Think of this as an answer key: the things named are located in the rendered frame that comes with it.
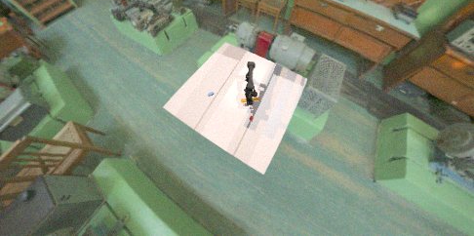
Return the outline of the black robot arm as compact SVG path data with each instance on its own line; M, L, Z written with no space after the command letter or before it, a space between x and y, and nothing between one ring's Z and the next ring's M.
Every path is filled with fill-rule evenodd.
M257 90L255 90L253 77L254 77L254 69L256 68L256 64L254 61L248 61L247 67L249 71L246 74L246 80L248 83L246 85L246 101L252 101L253 97L257 97Z

